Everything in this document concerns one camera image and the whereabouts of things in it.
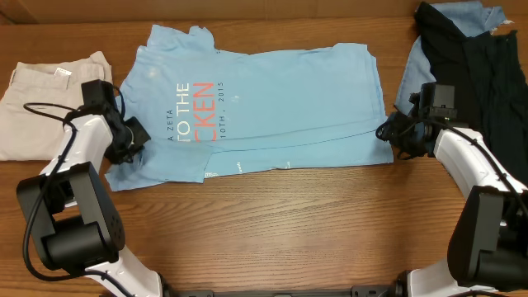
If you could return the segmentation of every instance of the white tag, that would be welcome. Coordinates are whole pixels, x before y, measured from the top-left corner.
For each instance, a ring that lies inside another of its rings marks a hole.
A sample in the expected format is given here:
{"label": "white tag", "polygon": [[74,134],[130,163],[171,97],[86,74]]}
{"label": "white tag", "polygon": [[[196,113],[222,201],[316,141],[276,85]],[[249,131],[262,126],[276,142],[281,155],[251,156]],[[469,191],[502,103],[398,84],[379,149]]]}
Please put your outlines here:
{"label": "white tag", "polygon": [[56,76],[70,76],[70,75],[72,75],[72,72],[68,71],[66,69],[57,68],[57,70],[55,70],[55,73],[53,75],[56,75]]}

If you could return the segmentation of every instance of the blue cloth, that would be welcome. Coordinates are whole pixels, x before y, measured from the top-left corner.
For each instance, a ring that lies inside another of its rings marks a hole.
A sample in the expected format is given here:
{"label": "blue cloth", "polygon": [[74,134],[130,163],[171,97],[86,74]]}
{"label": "blue cloth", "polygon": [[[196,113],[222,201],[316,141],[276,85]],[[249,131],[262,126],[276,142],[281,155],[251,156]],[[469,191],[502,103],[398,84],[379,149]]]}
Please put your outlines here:
{"label": "blue cloth", "polygon": [[[466,36],[476,36],[500,26],[506,16],[501,7],[483,7],[479,1],[432,4],[449,18]],[[413,108],[409,102],[412,93],[420,92],[423,83],[435,82],[431,65],[422,51],[422,38],[418,36],[411,48],[407,66],[396,98],[396,108],[407,114]]]}
{"label": "blue cloth", "polygon": [[384,104],[365,45],[247,55],[216,50],[203,28],[154,26],[121,91],[126,116],[152,140],[132,164],[106,174],[114,191],[393,160],[373,132]]}

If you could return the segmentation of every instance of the black cloth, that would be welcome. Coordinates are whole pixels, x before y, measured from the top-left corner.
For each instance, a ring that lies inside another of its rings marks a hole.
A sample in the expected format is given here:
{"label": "black cloth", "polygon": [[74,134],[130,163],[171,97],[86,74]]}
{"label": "black cloth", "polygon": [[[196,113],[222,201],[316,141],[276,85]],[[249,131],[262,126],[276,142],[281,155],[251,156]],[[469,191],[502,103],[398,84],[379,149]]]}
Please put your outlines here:
{"label": "black cloth", "polygon": [[464,50],[486,145],[514,178],[528,185],[528,85],[518,59],[516,31],[469,38]]}
{"label": "black cloth", "polygon": [[422,50],[439,84],[455,86],[457,121],[480,129],[479,105],[475,97],[463,43],[464,33],[433,6],[422,2],[414,15],[422,36]]}
{"label": "black cloth", "polygon": [[528,86],[516,32],[467,38],[425,2],[415,19],[431,73],[438,83],[455,86],[457,120],[481,132],[501,165],[528,185]]}

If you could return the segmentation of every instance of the wooden table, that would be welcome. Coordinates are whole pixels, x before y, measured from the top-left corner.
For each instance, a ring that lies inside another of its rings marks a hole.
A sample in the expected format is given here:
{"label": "wooden table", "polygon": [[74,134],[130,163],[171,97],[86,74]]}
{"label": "wooden table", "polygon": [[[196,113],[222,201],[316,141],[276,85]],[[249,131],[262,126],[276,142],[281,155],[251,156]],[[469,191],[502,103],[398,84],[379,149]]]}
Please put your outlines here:
{"label": "wooden table", "polygon": [[[509,16],[528,64],[528,17]],[[417,33],[411,17],[295,21],[174,21],[206,26],[216,47],[242,53],[367,44],[377,58],[387,112]],[[119,85],[152,23],[0,26],[0,90],[17,61],[58,63],[101,50]],[[44,283],[21,257],[25,221],[15,188],[45,163],[0,163],[0,295],[97,296],[92,280]],[[179,290],[292,290],[389,283],[437,262],[464,199],[431,158],[394,164],[275,170],[111,193],[127,245]],[[39,262],[34,249],[33,262]]]}

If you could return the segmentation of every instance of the folded beige fabric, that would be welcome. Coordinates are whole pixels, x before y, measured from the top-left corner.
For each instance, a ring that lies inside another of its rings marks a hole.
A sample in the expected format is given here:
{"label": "folded beige fabric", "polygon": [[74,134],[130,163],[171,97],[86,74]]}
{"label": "folded beige fabric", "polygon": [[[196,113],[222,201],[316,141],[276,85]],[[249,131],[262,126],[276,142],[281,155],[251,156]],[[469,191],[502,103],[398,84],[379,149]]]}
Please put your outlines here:
{"label": "folded beige fabric", "polygon": [[[72,108],[83,104],[81,83],[94,79],[112,83],[111,66],[102,52],[61,64],[18,63],[0,101],[0,161],[50,160],[63,138],[63,124],[24,109],[28,102],[54,103]],[[67,110],[33,106],[65,117]]]}

